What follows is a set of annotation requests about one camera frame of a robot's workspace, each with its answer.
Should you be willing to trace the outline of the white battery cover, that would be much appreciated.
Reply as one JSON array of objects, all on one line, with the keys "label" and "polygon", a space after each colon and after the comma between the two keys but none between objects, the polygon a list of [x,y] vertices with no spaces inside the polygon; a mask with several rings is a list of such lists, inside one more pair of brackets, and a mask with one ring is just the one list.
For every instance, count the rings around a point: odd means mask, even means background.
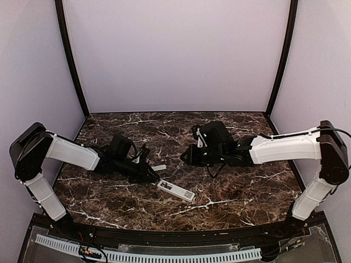
[{"label": "white battery cover", "polygon": [[167,168],[167,166],[166,165],[157,165],[157,166],[153,166],[152,167],[152,169],[154,170],[154,171],[160,171],[160,170],[165,170]]}]

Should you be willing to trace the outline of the right black frame post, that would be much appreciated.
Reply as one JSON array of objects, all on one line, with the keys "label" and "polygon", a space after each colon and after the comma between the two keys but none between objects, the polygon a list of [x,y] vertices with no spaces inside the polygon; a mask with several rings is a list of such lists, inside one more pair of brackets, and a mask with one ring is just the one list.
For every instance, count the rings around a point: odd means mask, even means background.
[{"label": "right black frame post", "polygon": [[296,21],[296,15],[297,15],[297,9],[298,9],[298,0],[290,0],[290,8],[289,8],[289,12],[288,12],[286,31],[285,31],[285,36],[284,36],[284,42],[282,45],[278,69],[277,69],[276,76],[274,79],[274,83],[273,83],[273,87],[271,90],[268,105],[267,105],[267,108],[265,110],[265,115],[267,118],[271,117],[276,100],[278,98],[281,82],[282,82],[282,79],[284,76],[284,72],[285,72],[285,68],[286,68],[286,64],[287,64],[287,60],[288,60],[288,55],[290,52],[293,31],[294,31],[295,21]]}]

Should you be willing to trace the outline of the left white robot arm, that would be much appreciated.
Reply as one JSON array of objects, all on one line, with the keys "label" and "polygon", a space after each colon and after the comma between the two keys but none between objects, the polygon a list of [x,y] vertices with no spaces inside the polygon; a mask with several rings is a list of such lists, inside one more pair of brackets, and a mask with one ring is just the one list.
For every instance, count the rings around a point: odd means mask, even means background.
[{"label": "left white robot arm", "polygon": [[[132,158],[128,157],[130,150],[135,153]],[[39,122],[26,129],[9,147],[15,178],[56,222],[56,230],[66,239],[77,235],[77,226],[70,221],[69,212],[44,177],[43,163],[55,160],[100,175],[119,173],[131,184],[149,184],[160,177],[147,162],[148,154],[146,146],[136,150],[134,142],[122,135],[114,135],[109,144],[98,148],[73,142]]]}]

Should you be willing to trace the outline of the black frame post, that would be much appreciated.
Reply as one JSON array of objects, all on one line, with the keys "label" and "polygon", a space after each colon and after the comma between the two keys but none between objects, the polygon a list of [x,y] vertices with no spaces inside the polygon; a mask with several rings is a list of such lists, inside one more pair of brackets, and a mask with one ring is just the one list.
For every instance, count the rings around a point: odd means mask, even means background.
[{"label": "black frame post", "polygon": [[70,38],[69,38],[69,33],[68,33],[68,28],[66,23],[66,17],[64,12],[64,2],[62,0],[55,0],[54,2],[55,2],[56,16],[59,24],[61,40],[63,43],[67,65],[69,67],[71,79],[73,82],[73,87],[75,89],[75,93],[77,95],[82,113],[85,118],[88,118],[90,115],[90,112],[88,109],[86,99],[83,94],[83,89],[78,76],[75,59],[73,57],[73,52],[71,48],[71,43],[70,43]]},{"label": "black frame post", "polygon": [[273,83],[273,87],[271,90],[268,105],[267,105],[267,108],[265,110],[265,115],[267,118],[271,117],[276,100],[278,98],[281,82],[282,82],[282,79],[284,76],[284,72],[285,72],[285,68],[286,68],[286,64],[287,64],[287,60],[288,60],[288,55],[290,52],[293,31],[294,31],[295,21],[296,21],[296,15],[297,15],[297,9],[298,9],[298,0],[290,0],[290,8],[289,8],[289,12],[288,12],[286,31],[285,31],[285,36],[284,36],[284,42],[282,45],[278,69],[277,69],[276,76],[274,79],[274,83]]}]

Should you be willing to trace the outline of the clear handle screwdriver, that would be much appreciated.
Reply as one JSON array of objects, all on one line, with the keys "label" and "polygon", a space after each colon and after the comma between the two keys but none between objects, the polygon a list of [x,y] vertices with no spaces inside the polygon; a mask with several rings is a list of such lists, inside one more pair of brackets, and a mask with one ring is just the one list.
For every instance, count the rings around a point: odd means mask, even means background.
[{"label": "clear handle screwdriver", "polygon": [[177,171],[183,166],[183,162],[179,162],[179,164],[176,166],[175,170],[173,171],[172,175],[175,175]]}]

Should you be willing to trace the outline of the left black frame post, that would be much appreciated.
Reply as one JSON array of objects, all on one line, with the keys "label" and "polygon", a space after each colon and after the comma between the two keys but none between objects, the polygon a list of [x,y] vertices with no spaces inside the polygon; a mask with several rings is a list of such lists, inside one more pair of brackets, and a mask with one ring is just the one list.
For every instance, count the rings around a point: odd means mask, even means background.
[{"label": "left black frame post", "polygon": [[73,87],[75,89],[75,93],[77,95],[82,113],[85,118],[88,118],[90,115],[90,112],[88,109],[86,99],[83,94],[83,89],[78,76],[75,59],[73,57],[73,52],[71,48],[71,43],[70,43],[70,38],[69,38],[69,33],[68,33],[68,28],[66,23],[66,17],[64,12],[64,2],[62,0],[55,0],[54,2],[55,2],[56,16],[59,24],[61,40],[63,43],[67,65],[69,67],[71,79],[73,82]]}]

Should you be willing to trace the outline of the black front table rail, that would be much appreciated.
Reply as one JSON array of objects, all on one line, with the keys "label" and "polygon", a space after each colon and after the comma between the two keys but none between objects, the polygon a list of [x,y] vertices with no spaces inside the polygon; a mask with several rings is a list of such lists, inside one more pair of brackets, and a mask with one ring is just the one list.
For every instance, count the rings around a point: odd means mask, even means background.
[{"label": "black front table rail", "polygon": [[79,241],[100,247],[118,247],[119,245],[144,245],[162,247],[206,246],[222,244],[239,244],[241,247],[267,247],[277,245],[280,241],[307,236],[308,225],[277,222],[262,226],[231,228],[214,231],[137,231],[68,222],[65,226],[43,219],[41,226],[49,233],[59,237],[68,236]]}]

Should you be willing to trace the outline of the long white remote control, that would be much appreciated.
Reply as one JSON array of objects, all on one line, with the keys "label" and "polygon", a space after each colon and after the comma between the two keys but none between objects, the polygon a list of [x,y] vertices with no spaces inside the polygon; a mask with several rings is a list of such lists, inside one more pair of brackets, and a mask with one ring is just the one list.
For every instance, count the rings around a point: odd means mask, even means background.
[{"label": "long white remote control", "polygon": [[[172,189],[168,190],[166,188],[161,187],[161,184],[163,182],[166,182],[169,185],[171,185]],[[187,202],[192,202],[194,197],[195,197],[195,194],[193,192],[188,191],[188,190],[186,190],[186,189],[184,189],[182,187],[174,185],[174,184],[172,184],[172,183],[170,183],[168,181],[165,181],[165,180],[160,180],[159,183],[157,184],[157,187],[158,187],[158,189],[163,190],[163,191],[169,193],[170,195],[173,195],[173,196],[175,196],[177,198],[180,198],[180,199],[182,199],[184,201],[187,201]]]}]

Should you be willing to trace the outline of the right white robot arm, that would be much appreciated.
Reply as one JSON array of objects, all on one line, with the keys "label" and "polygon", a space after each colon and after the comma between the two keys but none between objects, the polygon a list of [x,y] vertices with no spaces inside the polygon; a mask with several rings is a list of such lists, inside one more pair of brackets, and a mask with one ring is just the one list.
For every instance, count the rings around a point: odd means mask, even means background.
[{"label": "right white robot arm", "polygon": [[291,238],[301,229],[301,221],[349,178],[348,150],[340,137],[341,132],[330,121],[322,121],[317,127],[297,133],[235,140],[223,122],[214,121],[192,128],[197,142],[191,144],[180,159],[197,167],[215,164],[252,167],[275,161],[319,160],[317,174],[292,205],[291,217],[280,225],[280,233]]}]

